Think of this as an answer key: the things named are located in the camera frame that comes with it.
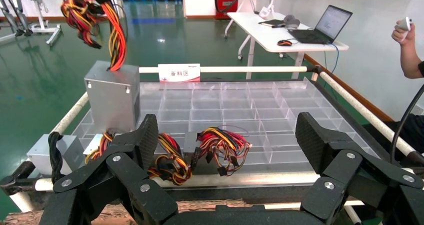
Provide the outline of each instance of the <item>blue cable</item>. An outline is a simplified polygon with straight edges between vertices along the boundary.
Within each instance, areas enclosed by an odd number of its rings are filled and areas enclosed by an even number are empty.
[[[335,59],[335,65],[334,65],[334,68],[331,71],[331,74],[333,74],[334,71],[337,68],[337,62],[339,61],[339,48],[336,45],[334,45],[333,43],[331,43],[331,45],[333,45],[335,47],[335,49],[337,50],[337,58]]]

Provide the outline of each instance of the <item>monitor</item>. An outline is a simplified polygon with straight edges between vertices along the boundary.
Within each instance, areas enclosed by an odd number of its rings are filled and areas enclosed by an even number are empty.
[[[329,5],[315,29],[334,41],[351,16],[352,12]]]

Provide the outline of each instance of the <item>clear plastic tray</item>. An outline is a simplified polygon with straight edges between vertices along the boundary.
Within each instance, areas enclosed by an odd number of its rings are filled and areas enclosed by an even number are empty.
[[[324,128],[347,133],[367,153],[376,156],[307,79],[140,83],[140,109],[138,126],[146,114],[155,114],[159,132],[170,134],[181,146],[186,132],[220,127],[240,133],[253,146],[245,163],[249,165],[304,163],[310,169],[295,136],[297,117],[302,112],[309,112]],[[95,134],[104,132],[97,127],[89,111],[73,135],[88,145]]]

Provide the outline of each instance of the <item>person's arm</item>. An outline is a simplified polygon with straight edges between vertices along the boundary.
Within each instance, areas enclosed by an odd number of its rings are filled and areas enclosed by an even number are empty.
[[[397,25],[394,27],[394,31],[391,37],[400,44],[400,65],[402,67],[403,74],[409,79],[422,78],[423,74],[420,71],[419,64],[422,62],[417,55],[415,49],[415,24],[411,24],[411,31],[409,31],[405,40],[403,34],[405,30],[400,29]]]

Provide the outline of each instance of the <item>headphones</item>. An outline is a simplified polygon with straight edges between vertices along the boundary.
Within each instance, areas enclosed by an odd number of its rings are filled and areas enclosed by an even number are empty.
[[[287,15],[284,18],[284,24],[286,29],[297,29],[301,24],[301,21],[296,19],[293,15]]]

